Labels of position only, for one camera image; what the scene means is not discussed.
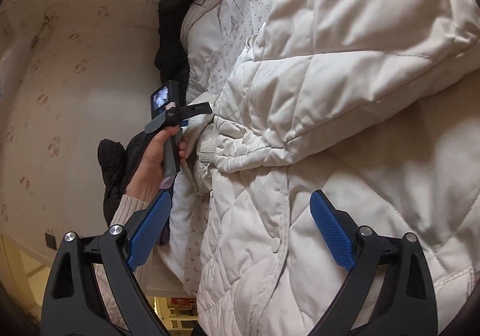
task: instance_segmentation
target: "bedding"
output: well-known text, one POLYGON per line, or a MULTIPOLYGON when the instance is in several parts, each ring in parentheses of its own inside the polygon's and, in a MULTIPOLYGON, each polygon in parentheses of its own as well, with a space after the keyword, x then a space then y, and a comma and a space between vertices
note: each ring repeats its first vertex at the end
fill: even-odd
POLYGON ((203 13, 184 22, 191 88, 219 94, 205 332, 303 336, 318 322, 346 277, 309 212, 318 188, 359 225, 419 237, 442 330, 480 268, 475 0, 219 0, 190 12, 203 13))

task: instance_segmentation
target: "camera screen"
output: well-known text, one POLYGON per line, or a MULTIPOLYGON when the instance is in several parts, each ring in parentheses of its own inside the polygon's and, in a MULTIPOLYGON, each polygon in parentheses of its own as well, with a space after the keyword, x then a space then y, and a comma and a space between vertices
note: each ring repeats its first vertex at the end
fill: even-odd
POLYGON ((165 105, 169 101, 169 90, 167 87, 159 90, 155 96, 153 96, 153 109, 156 111, 161 106, 165 105))

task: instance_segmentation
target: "metal screw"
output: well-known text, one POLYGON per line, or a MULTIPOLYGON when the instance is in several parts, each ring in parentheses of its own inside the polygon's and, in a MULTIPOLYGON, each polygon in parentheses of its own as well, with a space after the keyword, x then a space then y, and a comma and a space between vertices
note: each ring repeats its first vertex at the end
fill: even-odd
POLYGON ((109 232, 111 235, 119 235, 122 232, 122 227, 120 225, 113 225, 109 232))
POLYGON ((362 226, 360 228, 361 235, 369 236, 369 235, 372 235, 373 233, 374 231, 369 226, 362 226))
POLYGON ((407 233, 407 234, 406 234, 406 237, 407 237, 407 240, 409 240, 410 242, 415 242, 415 241, 417 241, 417 236, 414 235, 413 233, 407 233))
POLYGON ((74 232, 69 232, 65 235, 65 241, 73 241, 75 239, 75 233, 74 232))

